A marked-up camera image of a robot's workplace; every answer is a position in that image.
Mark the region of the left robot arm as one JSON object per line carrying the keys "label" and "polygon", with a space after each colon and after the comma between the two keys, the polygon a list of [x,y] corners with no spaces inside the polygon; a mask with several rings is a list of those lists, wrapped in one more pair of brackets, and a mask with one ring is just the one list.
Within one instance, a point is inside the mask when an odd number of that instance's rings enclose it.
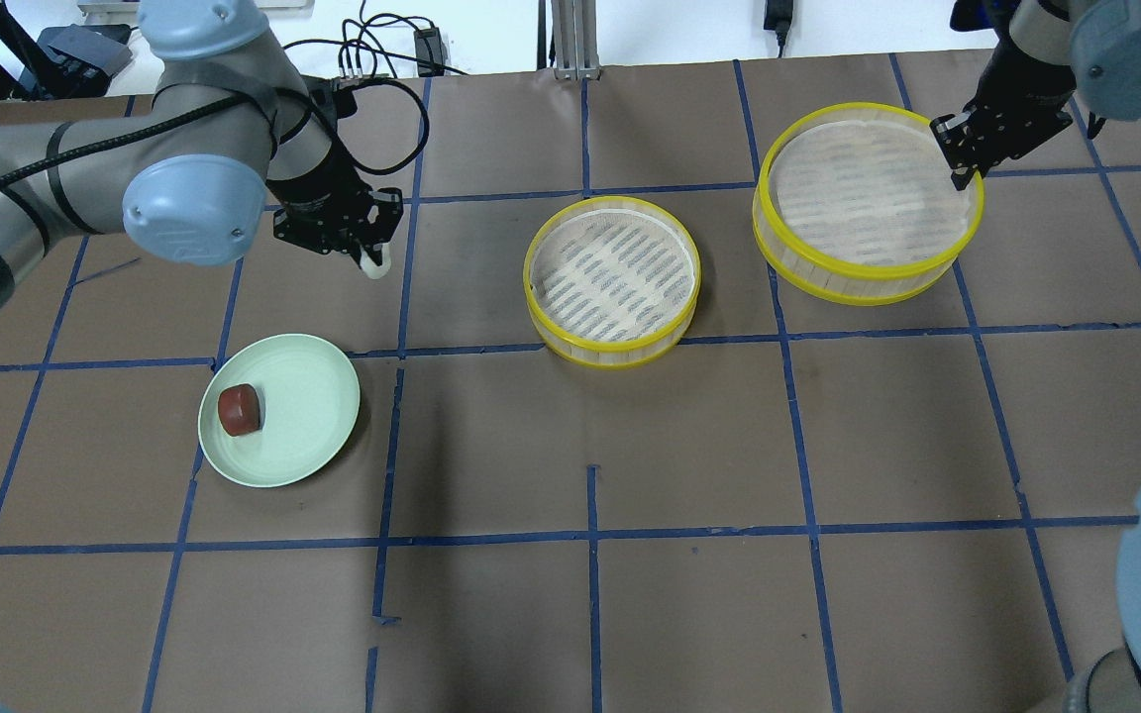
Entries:
{"label": "left robot arm", "polygon": [[124,234],[161,260],[235,262],[267,198],[278,240],[389,272],[403,195],[367,184],[269,22],[254,1],[145,1],[163,63],[146,116],[0,125],[0,311],[63,240]]}

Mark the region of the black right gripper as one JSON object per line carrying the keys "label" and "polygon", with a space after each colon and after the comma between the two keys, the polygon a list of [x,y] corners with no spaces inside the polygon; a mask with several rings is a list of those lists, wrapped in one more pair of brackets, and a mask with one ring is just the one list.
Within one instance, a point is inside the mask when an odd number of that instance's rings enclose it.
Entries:
{"label": "black right gripper", "polygon": [[987,175],[1009,159],[1025,157],[1073,127],[1066,110],[1073,95],[1043,102],[971,100],[957,114],[933,118],[931,132],[950,167],[956,191],[966,191],[971,175]]}

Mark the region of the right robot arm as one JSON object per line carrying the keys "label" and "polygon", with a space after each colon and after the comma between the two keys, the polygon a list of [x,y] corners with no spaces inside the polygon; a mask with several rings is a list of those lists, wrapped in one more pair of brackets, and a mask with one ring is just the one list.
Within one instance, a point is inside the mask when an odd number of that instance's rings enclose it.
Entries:
{"label": "right robot arm", "polygon": [[1141,119],[1141,1],[956,1],[948,24],[997,37],[973,98],[931,122],[957,191],[1073,127],[1075,96],[1090,137]]}

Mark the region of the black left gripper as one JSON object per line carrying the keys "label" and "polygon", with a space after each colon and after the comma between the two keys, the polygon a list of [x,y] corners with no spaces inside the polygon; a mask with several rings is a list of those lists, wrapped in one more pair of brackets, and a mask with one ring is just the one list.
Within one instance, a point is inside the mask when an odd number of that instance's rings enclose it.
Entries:
{"label": "black left gripper", "polygon": [[327,256],[385,258],[404,212],[398,188],[372,188],[353,167],[325,163],[307,175],[272,183],[280,200],[273,235]]}

